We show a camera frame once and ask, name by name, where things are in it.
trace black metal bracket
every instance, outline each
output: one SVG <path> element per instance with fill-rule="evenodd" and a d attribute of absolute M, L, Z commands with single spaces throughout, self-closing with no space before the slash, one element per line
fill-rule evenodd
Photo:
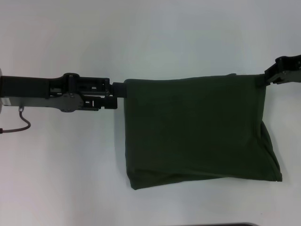
<path fill-rule="evenodd" d="M 301 55 L 282 56 L 265 73 L 266 85 L 301 82 Z"/>
<path fill-rule="evenodd" d="M 127 96 L 126 85 L 108 78 L 80 77 L 66 73 L 56 79 L 0 77 L 3 105 L 53 107 L 62 112 L 116 109 L 117 98 Z"/>

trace cable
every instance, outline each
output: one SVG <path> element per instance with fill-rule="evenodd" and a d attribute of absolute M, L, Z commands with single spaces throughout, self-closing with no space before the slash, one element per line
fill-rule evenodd
<path fill-rule="evenodd" d="M 19 132 L 19 131 L 24 131 L 30 128 L 31 124 L 28 120 L 26 120 L 23 116 L 22 116 L 22 112 L 24 111 L 24 107 L 19 107 L 19 116 L 20 118 L 27 123 L 27 126 L 23 127 L 23 128 L 19 128 L 19 129 L 7 129 L 7 130 L 3 130 L 2 128 L 0 128 L 0 134 L 1 133 L 14 133 L 14 132 Z"/>

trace green fabric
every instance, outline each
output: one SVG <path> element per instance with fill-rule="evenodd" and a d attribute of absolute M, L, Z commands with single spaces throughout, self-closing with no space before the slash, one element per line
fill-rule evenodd
<path fill-rule="evenodd" d="M 224 177 L 282 181 L 262 122 L 262 77 L 126 80 L 131 187 Z"/>

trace white background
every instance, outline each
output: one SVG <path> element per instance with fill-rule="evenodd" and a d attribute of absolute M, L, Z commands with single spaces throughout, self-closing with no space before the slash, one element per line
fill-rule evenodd
<path fill-rule="evenodd" d="M 1 0 L 3 75 L 175 79 L 262 73 L 301 54 L 301 2 Z M 26 108 L 0 135 L 1 226 L 300 225 L 301 84 L 267 88 L 264 122 L 284 181 L 216 179 L 134 191 L 118 110 Z M 18 128 L 17 107 L 0 125 Z"/>

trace black metal arm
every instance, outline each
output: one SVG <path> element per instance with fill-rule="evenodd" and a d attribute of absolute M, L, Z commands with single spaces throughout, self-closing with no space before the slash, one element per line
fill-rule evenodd
<path fill-rule="evenodd" d="M 301 82 L 301 55 L 282 56 L 277 58 L 275 62 L 264 72 L 266 85 L 271 84 L 271 82 L 274 84 Z"/>
<path fill-rule="evenodd" d="M 126 86 L 108 78 L 81 78 L 66 73 L 57 79 L 0 77 L 3 105 L 53 107 L 62 112 L 117 109 L 117 98 L 126 97 Z"/>

